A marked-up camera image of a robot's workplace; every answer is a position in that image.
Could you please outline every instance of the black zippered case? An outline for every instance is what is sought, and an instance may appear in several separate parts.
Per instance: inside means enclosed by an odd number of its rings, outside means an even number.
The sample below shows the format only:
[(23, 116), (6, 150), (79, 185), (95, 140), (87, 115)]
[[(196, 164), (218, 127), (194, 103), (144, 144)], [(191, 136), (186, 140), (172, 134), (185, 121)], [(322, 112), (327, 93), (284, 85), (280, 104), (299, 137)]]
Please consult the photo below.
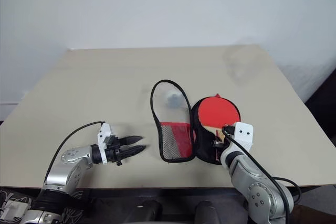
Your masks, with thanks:
[(184, 90), (171, 80), (157, 82), (151, 92), (150, 104), (159, 135), (161, 158), (169, 163), (179, 163), (199, 159), (220, 165), (219, 158), (229, 143), (224, 141), (221, 148), (215, 147), (217, 137), (204, 129), (199, 121), (198, 109), (205, 99), (200, 99), (191, 108)]

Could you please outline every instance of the open case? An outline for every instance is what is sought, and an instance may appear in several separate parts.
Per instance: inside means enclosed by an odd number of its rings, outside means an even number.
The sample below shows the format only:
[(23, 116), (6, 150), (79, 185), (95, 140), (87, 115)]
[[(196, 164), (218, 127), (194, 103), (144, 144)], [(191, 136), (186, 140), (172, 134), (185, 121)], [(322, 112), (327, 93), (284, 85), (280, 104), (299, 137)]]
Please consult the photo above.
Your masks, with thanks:
[[(164, 161), (185, 162), (197, 156), (205, 162), (221, 164), (221, 153), (229, 143), (219, 143), (217, 136), (202, 127), (201, 120), (211, 117), (228, 125), (240, 122), (240, 112), (232, 102), (217, 95), (205, 97), (191, 108), (186, 93), (171, 80), (154, 85), (150, 102)], [(220, 108), (218, 113), (208, 114), (208, 108), (213, 111), (213, 107)]]

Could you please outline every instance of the ping pong paddle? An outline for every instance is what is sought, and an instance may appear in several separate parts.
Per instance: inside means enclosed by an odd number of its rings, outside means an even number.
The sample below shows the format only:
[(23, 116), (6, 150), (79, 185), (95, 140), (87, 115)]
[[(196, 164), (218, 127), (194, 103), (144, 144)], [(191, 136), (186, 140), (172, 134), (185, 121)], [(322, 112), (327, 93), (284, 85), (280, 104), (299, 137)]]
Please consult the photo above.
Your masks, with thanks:
[[(224, 144), (225, 136), (222, 127), (240, 122), (240, 114), (237, 107), (221, 97), (205, 98), (198, 108), (198, 119), (201, 126), (212, 132), (219, 142)], [(220, 158), (219, 150), (216, 150), (216, 160)]]

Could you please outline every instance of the table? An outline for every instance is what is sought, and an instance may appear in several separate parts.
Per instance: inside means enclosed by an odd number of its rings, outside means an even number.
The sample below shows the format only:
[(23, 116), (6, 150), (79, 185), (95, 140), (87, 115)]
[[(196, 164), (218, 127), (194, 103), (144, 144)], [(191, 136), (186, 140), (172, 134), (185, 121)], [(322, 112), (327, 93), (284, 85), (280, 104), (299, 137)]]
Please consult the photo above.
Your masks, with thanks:
[[(219, 93), (254, 126), (250, 153), (271, 174), (300, 186), (336, 183), (336, 148), (267, 53), (257, 45), (68, 51), (0, 127), (0, 185), (41, 187), (51, 157), (74, 129), (105, 120), (119, 137), (148, 147), (123, 165), (96, 165), (84, 188), (232, 187), (221, 166), (198, 158), (161, 160), (150, 92), (177, 82), (193, 105)], [(60, 152), (97, 142), (99, 126), (74, 135)]]

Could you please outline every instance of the white bracket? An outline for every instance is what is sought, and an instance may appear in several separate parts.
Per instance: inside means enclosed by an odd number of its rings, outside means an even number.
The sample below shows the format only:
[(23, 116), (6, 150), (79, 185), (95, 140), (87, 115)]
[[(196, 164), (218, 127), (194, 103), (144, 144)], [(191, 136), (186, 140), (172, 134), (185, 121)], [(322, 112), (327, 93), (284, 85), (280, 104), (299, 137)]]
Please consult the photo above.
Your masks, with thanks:
[[(253, 145), (253, 126), (247, 123), (237, 122), (233, 125), (235, 127), (235, 133), (232, 136), (243, 148), (249, 151)], [(221, 155), (220, 162), (224, 167), (227, 167), (225, 163), (226, 157), (235, 151), (243, 152), (237, 145), (233, 142), (230, 143), (229, 147), (225, 149)]]
[(104, 123), (97, 135), (98, 138), (98, 147), (101, 155), (101, 160), (103, 164), (107, 164), (105, 149), (106, 149), (106, 143), (110, 139), (112, 135), (111, 126), (108, 123)]

